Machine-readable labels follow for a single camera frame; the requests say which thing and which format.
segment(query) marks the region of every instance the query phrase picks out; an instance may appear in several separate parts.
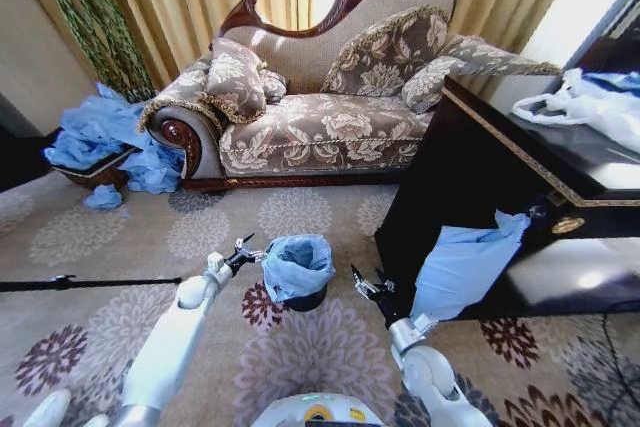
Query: blue plastic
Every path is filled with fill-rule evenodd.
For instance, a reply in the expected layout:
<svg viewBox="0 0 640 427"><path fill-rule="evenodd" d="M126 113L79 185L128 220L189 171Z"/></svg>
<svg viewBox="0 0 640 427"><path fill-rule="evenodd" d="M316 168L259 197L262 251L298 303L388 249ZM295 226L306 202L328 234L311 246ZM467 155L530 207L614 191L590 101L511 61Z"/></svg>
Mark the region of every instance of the blue plastic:
<svg viewBox="0 0 640 427"><path fill-rule="evenodd" d="M89 197L84 199L84 205L92 209L115 209L122 204L122 195L113 184L99 185Z"/></svg>
<svg viewBox="0 0 640 427"><path fill-rule="evenodd" d="M630 92L636 97L640 97L640 73L630 72L628 74L589 72L583 76L589 82L593 82L603 89L615 92Z"/></svg>
<svg viewBox="0 0 640 427"><path fill-rule="evenodd" d="M336 273L331 246L322 235L278 237L262 261L264 285L273 302L304 297L321 290Z"/></svg>
<svg viewBox="0 0 640 427"><path fill-rule="evenodd" d="M497 229L442 227L438 241L420 269L411 318L456 317L480 301L520 248L531 221L525 214L496 210Z"/></svg>
<svg viewBox="0 0 640 427"><path fill-rule="evenodd" d="M87 169L127 145L142 151L129 155L119 167L129 174L131 190L152 194L173 192L178 186L182 152L159 144L136 131L144 103L129 104L116 91L98 83L100 96L91 95L77 109L65 110L53 147L44 150L54 165Z"/></svg>

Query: yellow label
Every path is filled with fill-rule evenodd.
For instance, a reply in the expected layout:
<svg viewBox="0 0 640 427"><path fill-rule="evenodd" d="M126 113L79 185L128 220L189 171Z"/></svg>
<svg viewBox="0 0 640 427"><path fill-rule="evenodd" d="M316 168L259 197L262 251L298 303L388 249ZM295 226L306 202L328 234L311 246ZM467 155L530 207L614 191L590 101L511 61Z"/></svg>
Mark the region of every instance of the yellow label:
<svg viewBox="0 0 640 427"><path fill-rule="evenodd" d="M366 420L364 416L364 412L358 409L354 409L353 407L349 409L349 414L351 415L351 418L353 420L359 420L361 422L364 422Z"/></svg>

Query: sofa backrest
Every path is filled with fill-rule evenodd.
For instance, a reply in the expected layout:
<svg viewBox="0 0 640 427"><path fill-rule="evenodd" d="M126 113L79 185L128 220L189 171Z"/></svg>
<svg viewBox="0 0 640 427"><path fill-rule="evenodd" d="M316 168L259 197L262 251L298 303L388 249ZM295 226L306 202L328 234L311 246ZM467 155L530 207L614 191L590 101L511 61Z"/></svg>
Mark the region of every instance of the sofa backrest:
<svg viewBox="0 0 640 427"><path fill-rule="evenodd" d="M335 0L315 27L289 31L269 25L242 0L227 16L219 36L254 50L271 70L289 79L289 93L319 92L340 49L370 25L403 10L433 5L453 15L456 0Z"/></svg>

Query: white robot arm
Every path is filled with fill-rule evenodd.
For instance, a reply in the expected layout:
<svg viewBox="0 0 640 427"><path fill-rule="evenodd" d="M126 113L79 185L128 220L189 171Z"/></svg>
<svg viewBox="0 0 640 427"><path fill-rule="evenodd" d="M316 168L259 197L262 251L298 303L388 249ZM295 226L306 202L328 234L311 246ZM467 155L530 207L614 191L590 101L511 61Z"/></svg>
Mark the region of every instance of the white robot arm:
<svg viewBox="0 0 640 427"><path fill-rule="evenodd" d="M424 404L431 417L431 426L490 427L489 420L460 391L447 358L425 345L425 334L437 322L424 314L415 323L407 317L399 318L388 295L393 291L393 285L390 282L373 285L353 265L351 268L356 290L375 301L384 315L391 335L391 354L402 372L403 383Z"/></svg>
<svg viewBox="0 0 640 427"><path fill-rule="evenodd" d="M214 299L243 264L256 262L263 255L244 247L250 237L236 241L229 259L218 252L209 254L204 275L178 286L173 303L158 319L127 374L122 407L110 426L158 423L161 411L182 387Z"/></svg>

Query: patterned rug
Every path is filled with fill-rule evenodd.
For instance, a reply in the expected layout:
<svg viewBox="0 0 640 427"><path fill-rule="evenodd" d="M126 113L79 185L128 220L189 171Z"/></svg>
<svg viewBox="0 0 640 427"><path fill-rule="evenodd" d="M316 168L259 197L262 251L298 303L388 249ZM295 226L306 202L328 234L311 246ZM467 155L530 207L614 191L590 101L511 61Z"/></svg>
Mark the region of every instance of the patterned rug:
<svg viewBox="0 0 640 427"><path fill-rule="evenodd" d="M327 298L300 314L270 302L258 266L243 267L218 297L164 426L247 426L271 401L296 393L354 395L389 425L427 426L403 390L376 307L352 287L349 264L380 267L372 234L392 186L127 193L114 211L83 207L87 192L58 174L0 194L3 280L188 276L214 249L255 231L254 248L279 235L324 234L337 274ZM73 392L65 425L113 413L122 379L173 286L0 295L0 426L22 425L52 390ZM620 366L640 396L640 315L614 315ZM430 343L494 425L630 426L640 411L617 381L598 316L464 321Z"/></svg>

